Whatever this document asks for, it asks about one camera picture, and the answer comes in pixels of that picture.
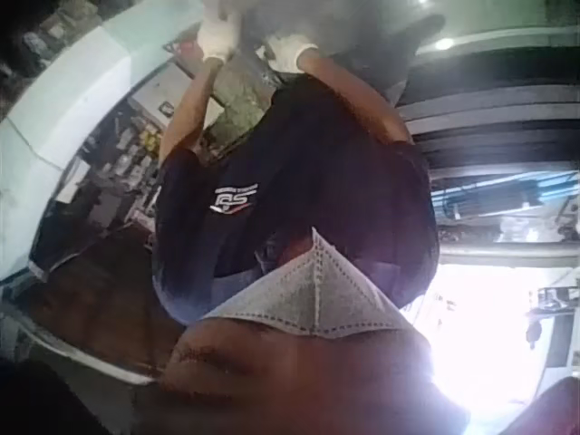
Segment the face mask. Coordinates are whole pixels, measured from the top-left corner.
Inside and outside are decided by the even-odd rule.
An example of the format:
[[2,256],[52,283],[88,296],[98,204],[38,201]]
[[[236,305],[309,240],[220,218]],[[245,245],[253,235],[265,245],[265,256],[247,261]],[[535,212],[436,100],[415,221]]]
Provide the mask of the face mask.
[[363,273],[313,231],[313,247],[262,277],[205,318],[265,324],[293,335],[326,339],[412,329]]

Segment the white glove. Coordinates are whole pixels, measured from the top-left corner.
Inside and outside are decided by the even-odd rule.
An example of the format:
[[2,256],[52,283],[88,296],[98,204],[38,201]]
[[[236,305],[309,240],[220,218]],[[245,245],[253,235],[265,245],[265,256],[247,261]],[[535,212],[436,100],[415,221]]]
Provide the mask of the white glove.
[[223,20],[218,12],[207,10],[198,32],[203,60],[214,57],[227,62],[239,44],[240,29],[240,14],[231,13]]
[[300,54],[309,48],[318,48],[301,34],[270,36],[266,44],[275,56],[275,59],[268,63],[273,70],[280,73],[302,73],[303,71],[298,68]]

